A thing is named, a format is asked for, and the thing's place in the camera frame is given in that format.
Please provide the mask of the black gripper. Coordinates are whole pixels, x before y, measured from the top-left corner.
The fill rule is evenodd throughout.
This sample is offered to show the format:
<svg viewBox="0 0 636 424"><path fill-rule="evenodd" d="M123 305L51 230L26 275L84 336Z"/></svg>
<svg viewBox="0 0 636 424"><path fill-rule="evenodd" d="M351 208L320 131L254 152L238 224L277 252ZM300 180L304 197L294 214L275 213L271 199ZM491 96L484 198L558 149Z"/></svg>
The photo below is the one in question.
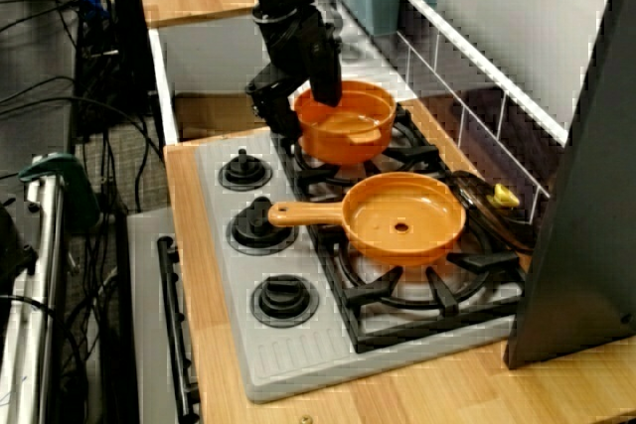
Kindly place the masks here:
<svg viewBox="0 0 636 424"><path fill-rule="evenodd" d="M302 135L289 96L310 78L313 97L335 107L342 97L340 44L335 26L325 22L314 6L295 9L285 15L266 15L259 5L253 21L260 29L270 62L246 86L255 114L273 133L289 139Z"/></svg>

